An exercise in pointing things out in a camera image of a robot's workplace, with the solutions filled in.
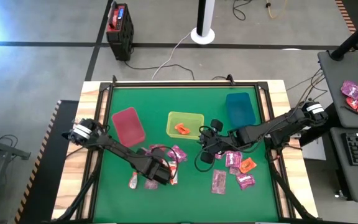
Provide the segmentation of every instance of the pink packet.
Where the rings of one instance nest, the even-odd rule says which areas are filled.
[[[352,81],[345,80],[342,84],[341,92],[353,99],[358,99],[358,85]]]
[[[240,174],[237,175],[236,179],[240,185],[241,190],[244,190],[247,187],[255,185],[255,179],[252,174]]]
[[[238,169],[236,167],[230,167],[229,174],[239,175],[239,174],[241,174],[241,171],[240,171],[240,169]]]
[[[226,167],[240,167],[242,160],[241,152],[227,151],[226,153]]]
[[[133,172],[132,177],[129,180],[128,186],[130,189],[136,189],[136,185],[137,185],[137,172]]]
[[[156,147],[159,148],[159,149],[161,149],[161,150],[164,151],[164,152],[165,152],[165,149],[167,148],[167,147],[165,147],[164,145],[155,144],[155,145],[150,145],[150,146],[149,146],[149,149],[150,149],[151,151],[153,151],[153,149],[155,149]]]
[[[226,152],[224,152],[224,153],[221,154],[221,155],[215,154],[215,159],[222,159],[225,154],[226,154]]]
[[[144,184],[145,189],[155,190],[158,188],[158,182],[156,180],[146,179],[146,183]]]
[[[187,154],[185,153],[185,152],[183,152],[183,150],[181,150],[180,148],[179,148],[179,146],[172,146],[172,150],[169,150],[168,152],[167,152],[167,156],[169,156],[171,159],[173,159],[174,161],[176,160],[176,158],[178,158],[178,162],[181,162],[181,161],[187,161]]]
[[[214,170],[211,192],[214,194],[226,193],[226,171]]]

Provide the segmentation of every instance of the black metal frame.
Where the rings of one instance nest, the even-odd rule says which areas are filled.
[[[156,87],[156,88],[158,88],[158,87],[168,87],[168,86],[170,86],[170,87],[178,87],[178,86],[254,87],[255,94],[257,96],[259,115],[261,118],[261,122],[264,122],[266,120],[265,120],[265,116],[264,116],[264,109],[262,106],[261,95],[259,92],[259,90],[261,89],[265,93],[265,97],[266,97],[266,101],[267,101],[267,109],[268,109],[268,114],[270,116],[270,119],[272,119],[274,117],[272,101],[270,99],[269,86],[268,86],[267,82],[234,82],[231,75],[227,76],[227,80],[229,82],[227,82],[227,81],[220,81],[220,82],[184,81],[184,82],[136,82],[136,83],[132,83],[132,82],[117,82],[116,77],[113,77],[112,83],[101,83],[100,84],[98,101],[96,104],[96,111],[95,111],[94,119],[96,121],[99,120],[99,115],[100,115],[101,106],[102,106],[101,105],[102,99],[103,99],[103,95],[106,91],[108,92],[107,104],[111,105],[111,102],[113,100],[113,98],[112,98],[113,90],[115,87]],[[104,112],[104,120],[103,120],[103,124],[102,124],[104,126],[108,124],[109,112],[110,112],[110,108],[111,108],[108,105],[106,105],[105,112]],[[288,184],[288,177],[287,177],[287,173],[285,171],[285,165],[284,165],[282,153],[280,153],[280,155],[281,156],[278,159],[278,164],[280,166],[280,175],[284,178],[286,184]],[[85,184],[85,182],[88,179],[87,176],[89,176],[89,174],[90,174],[92,156],[93,156],[93,151],[88,151],[88,154],[86,156],[85,170],[84,170],[82,185]],[[103,158],[103,151],[99,151],[98,152],[98,160],[102,159],[102,158]],[[97,189],[98,189],[99,175],[100,175],[100,173],[96,176],[96,180],[93,183],[94,185],[93,185],[92,194],[91,194],[91,198],[90,198],[89,212],[88,212],[88,217],[86,218],[86,220],[88,220],[88,221],[93,220],[93,218],[94,218],[95,203],[96,203],[97,192],[98,192]],[[281,205],[281,200],[280,200],[280,194],[278,191],[277,182],[275,181],[275,179],[273,177],[272,177],[272,185],[273,185],[273,191],[274,191],[274,196],[275,196],[275,203],[276,203],[276,207],[277,207],[277,215],[278,215],[278,218],[281,219],[281,218],[284,218],[284,216],[283,216],[283,210],[282,210],[282,205]],[[296,216],[295,216],[295,210],[294,210],[293,205],[290,203],[288,198],[286,198],[286,201],[287,201],[288,212],[289,212],[290,218],[295,218]],[[76,219],[82,219],[83,202],[84,201],[82,201],[80,206],[78,207],[78,210],[76,213]]]

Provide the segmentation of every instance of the black stand leg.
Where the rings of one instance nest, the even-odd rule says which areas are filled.
[[[336,109],[334,103],[331,103],[325,111],[328,114],[328,121],[320,126],[315,128],[310,128],[305,133],[302,134],[302,137],[299,139],[300,146],[305,146],[315,139],[321,137],[324,133],[329,131],[329,129],[333,127],[340,127],[341,123],[339,122],[338,114],[336,113]]]

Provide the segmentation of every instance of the desk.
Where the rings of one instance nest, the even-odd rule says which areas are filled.
[[[290,105],[288,102],[287,93],[285,91],[283,81],[268,80],[265,82],[267,82],[270,91],[270,99],[272,102],[274,114],[280,115],[286,113],[290,109]],[[81,92],[80,103],[78,105],[78,111],[76,114],[77,121],[79,121],[81,118],[94,118],[100,83],[101,82],[84,83]],[[264,107],[264,117],[265,119],[269,119],[269,114],[267,113],[267,98],[266,96],[263,96],[263,94],[261,94],[261,96],[262,105]],[[100,121],[104,119],[104,109],[106,107],[107,96],[103,95],[101,101],[103,103],[100,109]],[[291,145],[297,146],[298,142],[293,140],[291,141]],[[77,146],[70,144],[68,148],[68,153],[74,151],[77,148]],[[81,181],[83,178],[86,153],[86,151],[80,151],[77,154],[74,154],[73,157],[71,157],[65,162],[52,218],[59,217],[77,195],[81,187]],[[310,189],[305,163],[303,162],[301,151],[292,148],[286,148],[283,151],[283,158],[285,162],[288,181],[292,191],[298,197],[299,201],[306,207],[306,209],[312,215],[317,216],[317,211],[314,205],[314,199]],[[86,217],[88,215],[88,207],[90,205],[90,193],[91,190],[88,192],[87,198],[85,200],[83,217]],[[282,194],[281,190],[279,194],[283,216],[288,217],[290,211],[287,208],[285,196]]]
[[[348,200],[358,202],[358,166],[351,166],[341,139],[342,133],[358,133],[358,129],[331,128],[329,134],[339,163],[339,183]]]
[[[301,146],[319,138],[332,127],[358,128],[358,115],[341,108],[347,106],[346,97],[341,93],[343,82],[351,80],[358,84],[358,52],[348,52],[340,61],[331,59],[328,52],[318,53],[318,58],[333,103],[325,109],[329,116],[328,122],[322,127],[312,128],[303,134],[300,139]]]

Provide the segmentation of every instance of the red plastic tray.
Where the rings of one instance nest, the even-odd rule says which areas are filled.
[[[126,147],[134,146],[146,139],[146,134],[135,108],[131,107],[112,115],[119,142]]]

